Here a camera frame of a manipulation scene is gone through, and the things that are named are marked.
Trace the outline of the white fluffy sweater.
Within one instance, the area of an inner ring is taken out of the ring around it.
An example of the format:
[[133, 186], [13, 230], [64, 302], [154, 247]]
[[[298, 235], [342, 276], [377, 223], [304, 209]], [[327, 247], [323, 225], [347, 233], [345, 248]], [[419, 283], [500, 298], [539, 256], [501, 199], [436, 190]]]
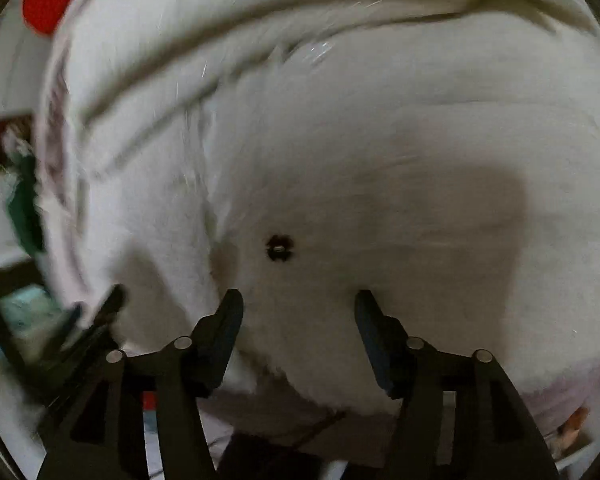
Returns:
[[36, 132], [54, 292], [154, 351], [235, 287], [228, 381], [389, 411], [370, 289], [524, 390], [600, 363], [590, 0], [71, 0]]

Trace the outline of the floral pink bed blanket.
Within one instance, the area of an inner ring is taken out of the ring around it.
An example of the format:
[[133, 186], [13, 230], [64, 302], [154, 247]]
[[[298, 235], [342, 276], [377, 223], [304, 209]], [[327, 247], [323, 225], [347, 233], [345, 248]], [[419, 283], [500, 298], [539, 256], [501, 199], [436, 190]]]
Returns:
[[600, 418], [600, 365], [562, 375], [521, 397], [543, 436], [556, 431], [578, 408]]

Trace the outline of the green striped track jacket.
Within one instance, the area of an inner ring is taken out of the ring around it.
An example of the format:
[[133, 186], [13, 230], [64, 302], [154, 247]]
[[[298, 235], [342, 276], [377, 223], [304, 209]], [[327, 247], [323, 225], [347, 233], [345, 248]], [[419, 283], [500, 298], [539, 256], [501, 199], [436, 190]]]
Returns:
[[6, 211], [12, 222], [20, 247], [31, 257], [45, 252], [42, 222], [36, 199], [38, 179], [36, 159], [33, 155], [21, 156], [9, 168], [9, 192]]

